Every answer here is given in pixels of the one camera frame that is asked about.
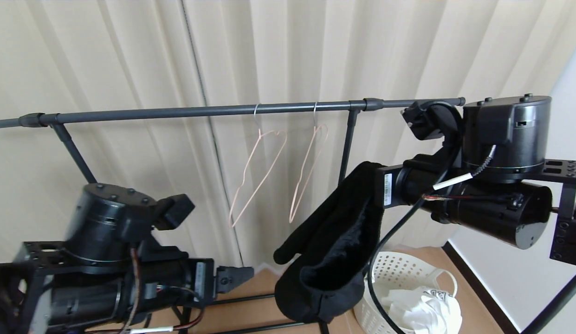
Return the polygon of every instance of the barcode label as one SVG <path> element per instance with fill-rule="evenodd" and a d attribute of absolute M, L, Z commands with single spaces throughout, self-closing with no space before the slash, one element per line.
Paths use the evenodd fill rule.
<path fill-rule="evenodd" d="M 385 197 L 383 197 L 383 206 L 391 205 L 391 180 L 393 174 L 385 174 Z"/>
<path fill-rule="evenodd" d="M 195 270 L 195 293 L 203 298 L 203 290 L 205 289 L 205 263 L 197 262 L 197 268 Z"/>

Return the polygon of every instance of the floor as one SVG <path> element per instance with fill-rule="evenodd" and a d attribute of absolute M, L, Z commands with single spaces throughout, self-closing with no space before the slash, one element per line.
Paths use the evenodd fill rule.
<path fill-rule="evenodd" d="M 502 330 L 494 321 L 491 315 L 472 288 L 463 279 L 453 262 L 442 249 L 423 248 L 416 250 L 405 250 L 407 254 L 421 258 L 425 262 L 435 267 L 443 268 L 457 278 L 458 293 L 457 300 L 460 303 L 463 323 L 460 334 L 502 334 Z M 439 277 L 438 282 L 441 288 L 449 290 L 452 286 L 451 280 L 447 277 Z M 219 299 L 239 298 L 273 292 L 273 287 L 278 277 L 270 271 L 261 271 L 253 279 L 238 287 L 230 294 L 220 295 Z M 254 300 L 250 302 L 240 302 L 219 306 L 210 306 L 205 309 L 203 321 L 189 332 L 191 334 L 208 334 L 236 330 L 256 326 L 274 325 L 288 322 L 281 314 L 275 301 L 272 298 L 264 300 Z M 178 323 L 175 314 L 169 310 L 154 313 L 150 327 L 170 326 Z M 101 328 L 120 328 L 119 324 L 102 326 Z M 331 334 L 364 334 L 364 331 L 354 317 L 353 311 L 337 317 L 329 324 Z M 318 334 L 319 326 L 316 324 L 296 326 L 292 328 L 282 328 L 268 330 L 265 334 Z"/>

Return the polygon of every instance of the white plastic basket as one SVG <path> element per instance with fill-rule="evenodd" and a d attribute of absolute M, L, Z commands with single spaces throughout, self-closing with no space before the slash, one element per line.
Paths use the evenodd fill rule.
<path fill-rule="evenodd" d="M 457 280 L 449 271 L 435 268 L 411 255 L 383 251 L 379 253 L 373 266 L 372 281 L 376 296 L 380 299 L 382 296 L 387 296 L 389 290 L 392 289 L 413 290 L 417 287 L 440 289 L 436 278 L 442 273 L 448 274 L 453 279 L 452 295 L 456 296 Z M 366 334 L 395 334 L 372 302 L 368 286 L 366 286 L 366 279 L 364 286 L 366 287 L 364 298 L 354 307 L 356 320 Z M 407 334 L 414 334 L 411 329 L 401 329 Z"/>

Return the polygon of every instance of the clothes hanger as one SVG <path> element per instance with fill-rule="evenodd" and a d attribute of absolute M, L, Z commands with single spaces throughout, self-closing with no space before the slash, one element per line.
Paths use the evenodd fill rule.
<path fill-rule="evenodd" d="M 286 131 L 275 131 L 275 130 L 271 130 L 268 131 L 266 133 L 262 133 L 261 131 L 261 125 L 260 123 L 257 121 L 257 108 L 259 107 L 259 104 L 257 104 L 256 106 L 254 106 L 254 111 L 252 112 L 252 116 L 254 117 L 254 122 L 257 124 L 257 127 L 259 128 L 259 137 L 257 138 L 257 141 L 254 144 L 254 147 L 252 148 L 252 151 L 249 155 L 249 160 L 247 160 L 247 164 L 245 165 L 245 169 L 243 171 L 243 182 L 241 183 L 241 185 L 239 186 L 239 188 L 236 190 L 236 193 L 234 193 L 234 199 L 232 200 L 232 205 L 230 205 L 230 213 L 228 214 L 228 224 L 231 227 L 234 227 L 236 225 L 236 223 L 239 221 L 240 217 L 243 215 L 243 213 L 245 212 L 245 209 L 249 206 L 250 201 L 252 200 L 252 198 L 254 197 L 254 195 L 257 193 L 257 191 L 259 190 L 259 188 L 261 188 L 261 185 L 263 184 L 263 182 L 267 179 L 267 176 L 269 176 L 269 173 L 271 173 L 271 169 L 273 169 L 273 166 L 275 165 L 275 162 L 278 160 L 279 155 L 282 153 L 282 150 L 284 150 L 284 146 L 286 146 L 286 141 L 288 140 L 288 134 L 286 133 Z M 254 154 L 254 151 L 257 149 L 257 146 L 259 145 L 259 142 L 263 139 L 263 137 L 265 137 L 266 135 L 280 135 L 281 133 L 284 134 L 284 142 L 282 143 L 282 147 L 279 149 L 278 154 L 275 156 L 275 159 L 273 159 L 273 163 L 271 163 L 271 167 L 269 167 L 269 171 L 267 171 L 267 173 L 265 174 L 265 176 L 263 177 L 263 179 L 261 180 L 261 182 L 259 182 L 259 185 L 257 186 L 257 188 L 254 190 L 254 192 L 252 193 L 251 197 L 249 197 L 249 200 L 247 201 L 247 203 L 245 204 L 245 207 L 243 207 L 243 209 L 240 211 L 238 217 L 234 220 L 234 222 L 232 222 L 232 213 L 234 212 L 234 205 L 236 204 L 236 199 L 239 196 L 239 192 L 240 189 L 245 185 L 245 180 L 246 180 L 246 175 L 247 175 L 247 169 L 249 169 L 249 163 L 252 159 L 252 155 Z"/>
<path fill-rule="evenodd" d="M 294 217 L 296 216 L 296 211 L 298 210 L 298 206 L 300 205 L 300 200 L 302 199 L 302 195 L 304 194 L 304 191 L 306 190 L 306 186 L 309 184 L 309 180 L 311 179 L 311 175 L 313 174 L 313 169 L 315 169 L 317 159 L 319 158 L 319 155 L 321 154 L 321 150 L 323 148 L 323 145 L 325 144 L 325 142 L 327 141 L 327 137 L 329 136 L 329 129 L 328 129 L 327 125 L 322 124 L 322 125 L 320 125 L 320 127 L 317 126 L 317 117 L 316 117 L 317 103 L 318 102 L 315 102 L 315 107 L 313 108 L 313 137 L 311 138 L 311 142 L 309 143 L 309 149 L 306 151 L 306 155 L 304 156 L 304 161 L 302 161 L 302 167 L 300 168 L 300 178 L 298 179 L 298 182 L 296 184 L 296 189 L 294 190 L 294 196 L 292 196 L 292 205 L 290 206 L 290 217 L 289 217 L 290 224 L 292 223 L 292 221 L 294 221 Z M 302 176 L 304 174 L 304 166 L 306 164 L 306 160 L 309 158 L 309 153 L 311 152 L 311 147 L 313 146 L 313 142 L 315 141 L 315 138 L 317 137 L 317 133 L 321 129 L 325 129 L 325 136 L 323 138 L 323 142 L 321 142 L 319 152 L 315 156 L 315 160 L 313 160 L 313 165 L 311 166 L 311 170 L 309 171 L 309 175 L 306 177 L 306 181 L 304 182 L 304 186 L 302 187 L 302 191 L 300 192 L 300 196 L 298 197 L 298 200 L 296 201 L 296 196 L 298 194 L 298 188 L 300 187 L 300 182 L 302 181 Z"/>

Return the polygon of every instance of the beige curtain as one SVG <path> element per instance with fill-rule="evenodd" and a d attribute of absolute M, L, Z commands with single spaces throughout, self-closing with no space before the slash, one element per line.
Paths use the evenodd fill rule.
<path fill-rule="evenodd" d="M 186 0 L 0 2 L 0 119 L 30 112 L 243 103 L 548 94 L 576 46 L 576 0 Z M 318 112 L 328 140 L 294 223 L 292 192 L 313 116 L 258 116 L 288 134 L 269 180 L 236 228 L 230 201 L 257 139 L 252 116 L 72 124 L 101 182 L 153 197 L 187 193 L 197 209 L 158 233 L 220 264 L 273 264 L 273 250 L 335 188 L 347 112 Z M 417 141 L 398 110 L 360 114 L 349 171 L 401 163 Z M 281 142 L 253 156 L 239 212 Z M 60 239 L 84 184 L 50 129 L 0 129 L 0 261 L 18 243 Z M 383 231 L 406 209 L 385 213 Z M 442 245 L 455 230 L 425 213 L 392 245 Z"/>

